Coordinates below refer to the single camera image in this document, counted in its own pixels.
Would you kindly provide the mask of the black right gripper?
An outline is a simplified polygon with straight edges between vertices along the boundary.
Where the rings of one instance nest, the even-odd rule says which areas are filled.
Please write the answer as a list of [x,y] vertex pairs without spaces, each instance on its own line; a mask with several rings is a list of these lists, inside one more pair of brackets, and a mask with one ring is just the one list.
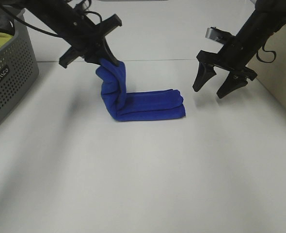
[[213,53],[201,50],[197,55],[199,61],[198,72],[193,84],[193,89],[198,92],[207,81],[216,75],[214,67],[229,71],[229,74],[217,91],[218,98],[222,99],[231,92],[248,84],[247,79],[254,80],[257,73],[246,67],[246,64],[254,56],[247,50],[236,37],[228,41],[219,52]]

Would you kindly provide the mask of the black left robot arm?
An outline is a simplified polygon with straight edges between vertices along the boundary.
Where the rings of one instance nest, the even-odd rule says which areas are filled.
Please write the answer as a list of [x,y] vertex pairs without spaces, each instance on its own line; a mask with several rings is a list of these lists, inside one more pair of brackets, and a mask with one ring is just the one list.
[[83,8],[83,2],[71,7],[64,0],[0,0],[0,9],[12,16],[6,6],[27,9],[52,29],[50,36],[62,38],[70,44],[71,47],[59,58],[62,67],[67,68],[78,57],[97,65],[101,64],[101,59],[119,65],[106,40],[106,35],[122,26],[118,15],[94,24],[87,17],[89,11]]

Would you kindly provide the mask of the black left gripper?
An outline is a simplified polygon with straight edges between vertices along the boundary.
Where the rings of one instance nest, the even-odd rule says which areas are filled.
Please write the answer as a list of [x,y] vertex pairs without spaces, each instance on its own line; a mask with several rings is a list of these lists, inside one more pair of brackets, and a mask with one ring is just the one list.
[[122,21],[118,15],[114,14],[106,20],[101,20],[94,24],[86,15],[81,16],[89,30],[83,35],[76,35],[74,39],[86,42],[81,49],[72,45],[60,58],[59,64],[66,68],[78,57],[82,57],[85,62],[100,65],[100,59],[111,62],[116,67],[119,66],[119,60],[113,55],[107,40],[105,38],[115,28],[122,26]]

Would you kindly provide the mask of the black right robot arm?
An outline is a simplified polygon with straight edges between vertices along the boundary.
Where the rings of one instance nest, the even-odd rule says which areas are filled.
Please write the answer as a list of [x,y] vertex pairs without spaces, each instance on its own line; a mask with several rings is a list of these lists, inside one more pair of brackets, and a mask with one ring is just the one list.
[[198,92],[213,76],[214,67],[229,72],[217,91],[221,99],[253,81],[257,73],[246,65],[259,50],[264,50],[267,40],[286,24],[286,0],[256,0],[255,9],[236,35],[209,27],[206,38],[221,43],[218,53],[199,51],[199,67],[193,89]]

